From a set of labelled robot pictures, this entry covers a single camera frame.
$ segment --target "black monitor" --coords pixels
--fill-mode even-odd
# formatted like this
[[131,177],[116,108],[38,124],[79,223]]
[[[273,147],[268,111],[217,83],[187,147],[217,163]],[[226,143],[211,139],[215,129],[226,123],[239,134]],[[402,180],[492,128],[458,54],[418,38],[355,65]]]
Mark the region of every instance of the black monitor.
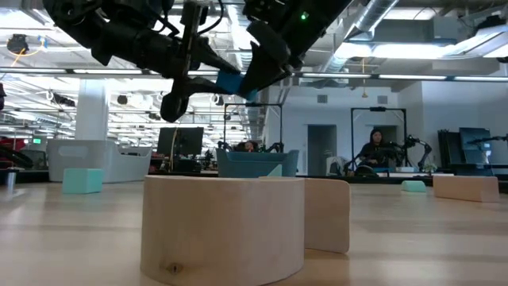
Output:
[[491,131],[485,128],[460,128],[460,141],[462,142],[463,151],[491,151],[492,144],[487,142],[475,142],[475,140],[486,139],[491,137]]
[[169,155],[173,147],[175,136],[174,154],[199,155],[202,150],[204,128],[161,128],[157,153]]

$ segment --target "white column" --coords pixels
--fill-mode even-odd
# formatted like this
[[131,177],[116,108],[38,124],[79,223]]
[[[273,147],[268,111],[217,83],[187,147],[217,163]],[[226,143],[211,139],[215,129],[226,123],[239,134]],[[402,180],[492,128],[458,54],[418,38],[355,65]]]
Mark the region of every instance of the white column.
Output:
[[110,95],[104,79],[81,79],[79,84],[76,140],[105,140]]

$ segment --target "wooden table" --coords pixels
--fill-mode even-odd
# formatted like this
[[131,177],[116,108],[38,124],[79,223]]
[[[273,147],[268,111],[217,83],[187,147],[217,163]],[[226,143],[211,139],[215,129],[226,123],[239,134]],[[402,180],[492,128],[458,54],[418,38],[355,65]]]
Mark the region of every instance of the wooden table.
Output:
[[[96,195],[18,187],[24,195],[0,202],[2,286],[160,285],[139,271],[141,184]],[[307,250],[302,271],[274,285],[508,285],[506,196],[482,204],[352,185],[351,233],[348,255]]]

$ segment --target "wood knot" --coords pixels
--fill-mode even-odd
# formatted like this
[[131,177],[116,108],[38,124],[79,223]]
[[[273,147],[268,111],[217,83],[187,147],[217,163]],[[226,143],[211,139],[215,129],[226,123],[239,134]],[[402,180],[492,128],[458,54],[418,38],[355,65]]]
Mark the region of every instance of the wood knot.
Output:
[[171,263],[166,270],[171,273],[172,275],[176,275],[183,270],[183,266],[178,263]]

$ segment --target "wooden cylinder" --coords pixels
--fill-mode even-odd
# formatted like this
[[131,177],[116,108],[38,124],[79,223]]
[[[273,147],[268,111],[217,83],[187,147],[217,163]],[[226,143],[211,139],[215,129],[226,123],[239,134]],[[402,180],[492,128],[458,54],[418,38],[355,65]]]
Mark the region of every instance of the wooden cylinder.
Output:
[[303,180],[147,176],[141,271],[175,286],[262,285],[303,266]]

